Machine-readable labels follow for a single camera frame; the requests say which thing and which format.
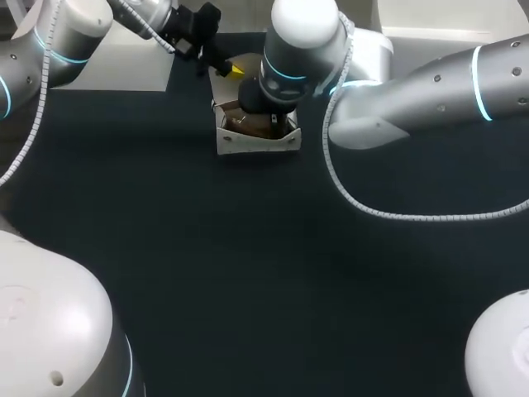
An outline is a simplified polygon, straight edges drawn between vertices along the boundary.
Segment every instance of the black mat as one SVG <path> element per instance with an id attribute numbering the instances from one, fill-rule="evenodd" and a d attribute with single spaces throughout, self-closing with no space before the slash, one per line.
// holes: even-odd
<path id="1" fill-rule="evenodd" d="M 53 92 L 8 214 L 102 281 L 149 397 L 468 396 L 475 319 L 529 286 L 529 214 L 425 225 L 351 210 L 323 164 L 323 101 L 300 109 L 299 155 L 219 160 L 211 89 L 192 75 L 175 64 L 168 93 Z M 484 211 L 529 197 L 527 131 L 333 156 L 376 208 Z"/>

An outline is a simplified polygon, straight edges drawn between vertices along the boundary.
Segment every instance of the screw hole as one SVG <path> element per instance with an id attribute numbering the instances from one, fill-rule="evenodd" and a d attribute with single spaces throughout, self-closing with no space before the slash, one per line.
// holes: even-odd
<path id="1" fill-rule="evenodd" d="M 50 380 L 53 386 L 61 387 L 64 384 L 63 374 L 58 371 L 52 371 L 50 373 Z"/>

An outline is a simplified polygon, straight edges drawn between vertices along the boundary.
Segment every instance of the yellow object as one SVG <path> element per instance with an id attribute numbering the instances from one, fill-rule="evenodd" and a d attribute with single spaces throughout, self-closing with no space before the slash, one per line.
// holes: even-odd
<path id="1" fill-rule="evenodd" d="M 239 69 L 235 65 L 231 66 L 231 73 L 228 75 L 228 77 L 232 77 L 234 79 L 242 79 L 244 76 L 245 76 L 244 70 Z"/>

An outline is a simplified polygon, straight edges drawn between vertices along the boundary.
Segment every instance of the white cardboard box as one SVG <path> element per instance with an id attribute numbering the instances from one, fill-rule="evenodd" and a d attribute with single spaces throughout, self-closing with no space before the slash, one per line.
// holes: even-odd
<path id="1" fill-rule="evenodd" d="M 262 55 L 244 54 L 231 59 L 235 65 L 245 71 L 245 78 L 257 77 Z M 245 115 L 239 107 L 238 93 L 240 79 L 218 76 L 213 68 L 209 70 L 212 82 L 213 101 L 212 110 L 215 112 L 217 124 L 217 154 L 231 155 L 236 153 L 299 151 L 302 145 L 301 129 L 295 112 L 288 115 L 288 129 L 290 133 L 281 139 L 267 139 L 250 136 L 226 128 L 227 116 L 237 115 L 244 119 L 252 117 L 254 125 L 265 123 L 269 115 Z"/>

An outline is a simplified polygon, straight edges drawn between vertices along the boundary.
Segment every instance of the white cable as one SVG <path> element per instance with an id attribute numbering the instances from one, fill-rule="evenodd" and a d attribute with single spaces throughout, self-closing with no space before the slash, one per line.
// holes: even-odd
<path id="1" fill-rule="evenodd" d="M 343 22 L 344 26 L 346 27 L 347 35 L 352 36 L 352 31 L 354 27 L 350 25 L 349 19 L 343 13 L 340 13 L 340 19 Z M 340 79 L 338 80 L 338 85 L 336 86 L 336 91 L 332 94 L 331 101 L 329 102 L 329 106 L 327 107 L 325 118 L 323 119 L 323 131 L 322 131 L 323 155 L 325 157 L 327 169 L 329 171 L 329 174 L 331 175 L 334 185 L 338 188 L 338 191 L 341 193 L 341 195 L 344 196 L 344 198 L 351 205 L 353 205 L 355 208 L 359 209 L 360 211 L 363 211 L 364 213 L 368 213 L 369 215 L 374 215 L 375 217 L 392 219 L 396 221 L 414 221 L 414 222 L 485 221 L 489 219 L 505 218 L 505 217 L 514 215 L 516 213 L 520 213 L 521 211 L 524 211 L 529 208 L 529 199 L 528 199 L 524 201 L 523 203 L 515 205 L 514 207 L 504 209 L 503 211 L 494 211 L 491 213 L 476 213 L 476 214 L 469 214 L 469 215 L 406 215 L 406 214 L 400 214 L 400 213 L 386 213 L 384 211 L 379 211 L 377 209 L 373 209 L 366 205 L 363 205 L 356 198 L 352 197 L 347 192 L 343 184 L 341 184 L 340 179 L 338 178 L 338 175 L 336 174 L 336 171 L 334 169 L 334 166 L 332 165 L 331 153 L 329 152 L 329 125 L 331 122 L 331 117 L 334 112 L 336 103 L 338 102 L 338 99 L 340 99 L 340 96 L 343 92 L 342 88 L 343 88 L 344 82 L 346 81 L 347 75 L 349 73 L 350 64 L 353 58 L 353 49 L 354 49 L 354 44 L 351 44 L 347 52 L 346 61 L 344 63 L 344 69 L 341 72 Z"/>
<path id="2" fill-rule="evenodd" d="M 53 45 L 53 36 L 55 33 L 55 25 L 57 24 L 57 16 L 59 15 L 60 6 L 64 0 L 57 0 L 55 7 L 51 13 L 50 29 L 48 31 L 48 36 L 45 40 L 45 49 L 44 49 L 44 59 L 42 61 L 42 79 L 41 79 L 41 95 L 39 97 L 39 105 L 36 109 L 35 120 L 33 121 L 33 126 L 31 127 L 30 135 L 27 137 L 24 146 L 18 152 L 15 160 L 9 165 L 9 168 L 5 174 L 0 178 L 0 188 L 17 172 L 18 167 L 26 158 L 27 153 L 31 149 L 33 142 L 35 141 L 36 134 L 41 127 L 42 114 L 44 113 L 44 107 L 46 104 L 46 97 L 48 94 L 48 79 L 50 77 L 50 62 L 51 62 L 51 48 Z M 134 9 L 129 6 L 124 0 L 119 0 L 119 3 L 139 22 L 143 27 L 154 37 L 154 39 L 162 46 L 164 49 L 173 54 L 175 49 L 167 41 L 162 39 L 145 20 L 138 15 Z"/>
<path id="3" fill-rule="evenodd" d="M 39 97 L 39 106 L 36 109 L 35 120 L 31 127 L 30 135 L 27 137 L 24 146 L 19 151 L 15 160 L 9 165 L 6 173 L 0 178 L 0 187 L 2 187 L 14 174 L 17 172 L 18 167 L 26 158 L 27 153 L 31 149 L 31 145 L 35 141 L 36 134 L 41 127 L 42 113 L 44 112 L 44 106 L 46 104 L 46 95 L 48 93 L 48 78 L 50 76 L 50 57 L 51 57 L 51 45 L 53 43 L 53 35 L 55 32 L 55 25 L 57 23 L 57 16 L 59 15 L 60 6 L 64 0 L 57 0 L 53 12 L 51 13 L 50 30 L 45 40 L 44 49 L 44 60 L 42 61 L 42 79 L 41 79 L 41 95 Z"/>
<path id="4" fill-rule="evenodd" d="M 117 1 L 149 32 L 149 34 L 158 42 L 158 44 L 164 47 L 164 50 L 166 50 L 170 54 L 174 54 L 176 52 L 176 49 L 167 41 L 162 39 L 160 35 L 156 33 L 152 27 L 150 27 L 150 25 L 145 21 L 145 19 L 143 19 L 140 14 L 134 11 L 134 8 L 127 4 L 125 0 Z"/>

